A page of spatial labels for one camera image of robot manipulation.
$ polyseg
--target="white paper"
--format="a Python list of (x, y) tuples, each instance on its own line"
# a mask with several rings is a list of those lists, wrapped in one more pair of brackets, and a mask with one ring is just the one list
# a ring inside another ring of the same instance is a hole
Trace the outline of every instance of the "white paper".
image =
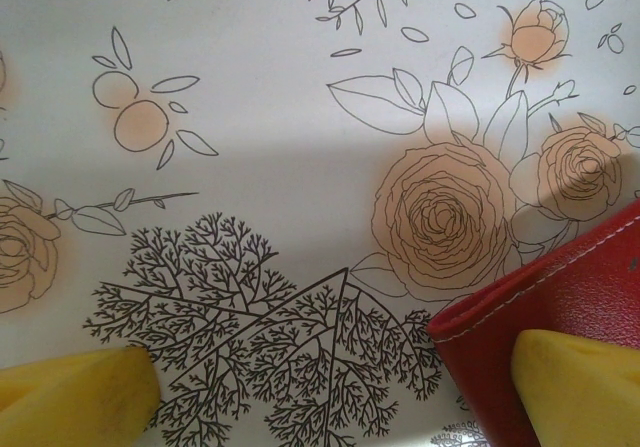
[(639, 2), (0, 0), (0, 363), (146, 346), (140, 446), (486, 446), (424, 325), (635, 198)]

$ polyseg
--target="red leather wallet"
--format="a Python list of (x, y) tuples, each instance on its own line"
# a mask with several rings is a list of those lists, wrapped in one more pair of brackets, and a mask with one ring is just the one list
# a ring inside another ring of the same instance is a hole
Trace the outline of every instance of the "red leather wallet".
[(427, 330), (492, 447), (539, 447), (511, 381), (517, 335), (640, 349), (640, 201), (439, 313)]

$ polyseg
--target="peach colored rose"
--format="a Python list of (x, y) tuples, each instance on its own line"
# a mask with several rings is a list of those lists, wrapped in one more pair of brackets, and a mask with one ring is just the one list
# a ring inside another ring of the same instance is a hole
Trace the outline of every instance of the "peach colored rose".
[(44, 294), (56, 273), (60, 237), (55, 224), (9, 198), (0, 198), (0, 313)]
[(485, 57), (504, 55), (517, 65), (537, 65), (557, 58), (568, 38), (564, 9), (550, 0), (532, 0), (513, 21), (511, 43)]
[(407, 150), (376, 195), (373, 234), (422, 300), (495, 279), (514, 247), (509, 172), (484, 147), (458, 141)]
[(542, 155), (525, 158), (514, 169), (515, 178), (524, 178), (520, 169), (535, 169), (537, 185), (514, 189), (521, 198), (527, 188), (537, 191), (538, 205), (551, 217), (587, 221), (604, 213), (620, 196), (622, 169), (620, 148), (588, 127), (575, 127), (550, 136), (542, 145)]

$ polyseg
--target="yellow object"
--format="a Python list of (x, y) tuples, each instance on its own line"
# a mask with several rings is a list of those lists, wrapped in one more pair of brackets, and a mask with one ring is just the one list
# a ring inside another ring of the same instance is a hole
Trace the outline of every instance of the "yellow object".
[(0, 447), (128, 447), (159, 402), (142, 348), (0, 370)]
[(640, 447), (640, 350), (527, 330), (511, 375), (542, 447)]

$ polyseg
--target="orange fruit illustration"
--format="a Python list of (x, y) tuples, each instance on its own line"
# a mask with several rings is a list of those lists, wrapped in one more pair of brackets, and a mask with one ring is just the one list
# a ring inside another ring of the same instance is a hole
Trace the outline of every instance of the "orange fruit illustration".
[(124, 109), (114, 128), (116, 141), (130, 152), (143, 152), (167, 135), (169, 118), (155, 102), (141, 100)]
[(93, 96), (103, 107), (119, 109), (138, 97), (135, 81), (122, 72), (105, 72), (93, 83)]

